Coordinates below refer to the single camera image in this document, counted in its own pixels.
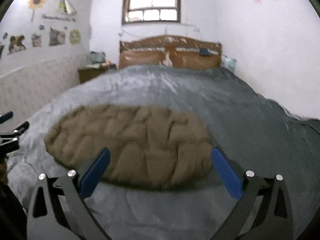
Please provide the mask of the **green bag on nightstand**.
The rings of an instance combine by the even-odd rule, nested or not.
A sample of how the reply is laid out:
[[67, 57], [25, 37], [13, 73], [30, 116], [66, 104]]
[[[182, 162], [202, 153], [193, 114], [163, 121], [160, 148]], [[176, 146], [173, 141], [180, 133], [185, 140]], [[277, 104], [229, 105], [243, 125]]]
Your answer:
[[86, 60], [88, 64], [99, 64], [106, 62], [106, 54], [104, 51], [90, 51], [86, 54]]

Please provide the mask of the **wooden framed window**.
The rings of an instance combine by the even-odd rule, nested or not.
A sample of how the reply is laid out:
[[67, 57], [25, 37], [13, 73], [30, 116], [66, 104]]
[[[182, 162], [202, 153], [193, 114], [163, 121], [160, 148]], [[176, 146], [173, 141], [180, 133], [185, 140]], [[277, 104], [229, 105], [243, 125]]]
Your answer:
[[180, 21], [181, 0], [123, 0], [123, 25]]

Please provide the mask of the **brown wooden headboard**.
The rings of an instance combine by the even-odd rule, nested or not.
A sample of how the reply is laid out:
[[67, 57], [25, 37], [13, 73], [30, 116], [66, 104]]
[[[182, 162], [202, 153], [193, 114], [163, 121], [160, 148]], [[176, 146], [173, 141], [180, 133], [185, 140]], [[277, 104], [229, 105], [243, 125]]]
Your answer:
[[[212, 56], [200, 56], [200, 48], [209, 49]], [[184, 36], [162, 35], [136, 41], [120, 41], [119, 51], [119, 69], [135, 65], [162, 65], [206, 70], [220, 66], [222, 44]]]

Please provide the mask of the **sunflower wall sticker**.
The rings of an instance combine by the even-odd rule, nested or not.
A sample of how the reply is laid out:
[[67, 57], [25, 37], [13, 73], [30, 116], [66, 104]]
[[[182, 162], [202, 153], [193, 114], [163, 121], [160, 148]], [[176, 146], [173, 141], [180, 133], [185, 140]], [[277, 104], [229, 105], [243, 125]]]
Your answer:
[[42, 8], [43, 5], [46, 3], [46, 1], [47, 0], [29, 0], [28, 6], [29, 6], [29, 9], [32, 10], [31, 19], [30, 19], [31, 22], [33, 22], [33, 20], [34, 20], [35, 11], [37, 9]]

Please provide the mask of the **peeling wall poster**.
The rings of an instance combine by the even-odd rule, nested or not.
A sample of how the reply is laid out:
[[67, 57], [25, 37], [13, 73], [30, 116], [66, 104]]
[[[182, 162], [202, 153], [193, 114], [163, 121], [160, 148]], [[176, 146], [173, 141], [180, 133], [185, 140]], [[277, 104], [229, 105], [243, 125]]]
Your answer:
[[66, 14], [66, 15], [76, 15], [77, 11], [71, 4], [69, 0], [59, 0], [59, 6], [57, 11], [61, 14]]

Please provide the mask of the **lettering wall sticker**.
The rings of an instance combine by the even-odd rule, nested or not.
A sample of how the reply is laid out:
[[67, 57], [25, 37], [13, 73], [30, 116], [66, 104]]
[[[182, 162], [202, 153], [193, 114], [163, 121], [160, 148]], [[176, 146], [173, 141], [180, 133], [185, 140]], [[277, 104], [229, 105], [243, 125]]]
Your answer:
[[42, 14], [41, 18], [43, 20], [51, 20], [51, 21], [63, 21], [63, 22], [76, 22], [76, 18], [68, 18], [68, 17], [58, 17], [58, 16], [48, 16], [46, 14]]

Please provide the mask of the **brown puffer jacket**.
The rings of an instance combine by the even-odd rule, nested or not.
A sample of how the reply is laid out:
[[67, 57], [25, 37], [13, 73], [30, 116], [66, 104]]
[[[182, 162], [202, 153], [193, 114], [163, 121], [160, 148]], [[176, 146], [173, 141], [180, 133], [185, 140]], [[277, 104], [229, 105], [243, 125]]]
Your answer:
[[50, 128], [44, 144], [57, 162], [72, 169], [108, 148], [106, 181], [153, 190], [206, 177], [214, 147], [196, 114], [151, 105], [80, 106]]

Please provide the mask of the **small kitten wall sticker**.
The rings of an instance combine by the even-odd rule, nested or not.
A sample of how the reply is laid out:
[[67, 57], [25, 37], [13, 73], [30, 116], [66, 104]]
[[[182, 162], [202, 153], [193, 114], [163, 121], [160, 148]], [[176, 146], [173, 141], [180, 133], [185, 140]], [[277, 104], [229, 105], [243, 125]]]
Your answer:
[[31, 35], [32, 47], [42, 47], [42, 35], [33, 33]]

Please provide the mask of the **dark device on headboard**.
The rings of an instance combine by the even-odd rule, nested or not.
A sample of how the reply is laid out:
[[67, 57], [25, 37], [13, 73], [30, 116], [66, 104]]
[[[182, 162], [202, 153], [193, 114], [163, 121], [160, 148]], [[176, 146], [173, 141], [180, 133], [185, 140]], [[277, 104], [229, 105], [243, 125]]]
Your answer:
[[210, 57], [210, 56], [212, 56], [212, 53], [207, 48], [200, 48], [199, 55], [202, 57]]

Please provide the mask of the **dog wall sticker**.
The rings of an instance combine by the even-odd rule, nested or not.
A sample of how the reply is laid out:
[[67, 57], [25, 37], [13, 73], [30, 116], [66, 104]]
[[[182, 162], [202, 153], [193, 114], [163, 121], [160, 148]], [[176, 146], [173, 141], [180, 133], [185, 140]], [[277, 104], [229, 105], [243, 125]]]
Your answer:
[[23, 44], [23, 41], [25, 40], [24, 35], [20, 36], [11, 36], [10, 37], [10, 44], [9, 44], [9, 55], [26, 50], [25, 45]]

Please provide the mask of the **two cats wall sticker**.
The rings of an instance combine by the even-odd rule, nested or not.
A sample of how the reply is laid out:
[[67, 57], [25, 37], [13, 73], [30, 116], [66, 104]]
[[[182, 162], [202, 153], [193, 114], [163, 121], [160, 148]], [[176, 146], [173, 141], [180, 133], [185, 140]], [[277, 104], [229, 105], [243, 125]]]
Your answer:
[[51, 28], [49, 32], [49, 46], [59, 46], [66, 42], [66, 33], [57, 29]]

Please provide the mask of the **striped pillow by wall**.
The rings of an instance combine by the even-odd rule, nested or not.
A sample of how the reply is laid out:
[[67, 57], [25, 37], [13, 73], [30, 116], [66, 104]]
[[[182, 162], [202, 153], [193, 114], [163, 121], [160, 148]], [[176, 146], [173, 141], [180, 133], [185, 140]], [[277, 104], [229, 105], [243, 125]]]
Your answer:
[[237, 60], [226, 55], [221, 56], [221, 67], [228, 69], [232, 73], [235, 73]]

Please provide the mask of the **grey-green bed blanket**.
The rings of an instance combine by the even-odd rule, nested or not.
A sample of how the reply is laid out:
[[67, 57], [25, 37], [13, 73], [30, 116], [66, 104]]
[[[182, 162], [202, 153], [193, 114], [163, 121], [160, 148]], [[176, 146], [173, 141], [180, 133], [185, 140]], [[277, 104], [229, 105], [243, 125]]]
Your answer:
[[[261, 177], [284, 177], [294, 238], [319, 209], [319, 121], [290, 114], [229, 70], [135, 66], [72, 88], [30, 118], [9, 156], [9, 186], [24, 208], [39, 174], [66, 169], [44, 148], [48, 129], [81, 105], [160, 105], [195, 112], [229, 159]], [[86, 200], [113, 239], [209, 239], [235, 205], [215, 172], [183, 191], [143, 191], [100, 183]]]

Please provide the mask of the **green flower cat sticker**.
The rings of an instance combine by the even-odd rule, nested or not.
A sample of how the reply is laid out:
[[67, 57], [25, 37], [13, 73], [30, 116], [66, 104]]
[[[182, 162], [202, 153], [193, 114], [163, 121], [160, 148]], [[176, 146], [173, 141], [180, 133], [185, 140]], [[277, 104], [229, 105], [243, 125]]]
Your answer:
[[81, 33], [78, 29], [70, 31], [69, 42], [71, 45], [79, 44], [81, 42]]

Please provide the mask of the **brown wooden nightstand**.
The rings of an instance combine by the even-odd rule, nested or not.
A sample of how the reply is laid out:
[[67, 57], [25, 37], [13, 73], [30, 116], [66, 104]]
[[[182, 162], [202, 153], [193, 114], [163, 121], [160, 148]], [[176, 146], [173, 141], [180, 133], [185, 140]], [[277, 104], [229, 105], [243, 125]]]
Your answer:
[[98, 77], [101, 74], [109, 70], [116, 69], [117, 66], [115, 64], [110, 64], [106, 66], [99, 66], [98, 68], [95, 67], [86, 67], [78, 69], [79, 74], [79, 82], [80, 84], [86, 83], [87, 81]]

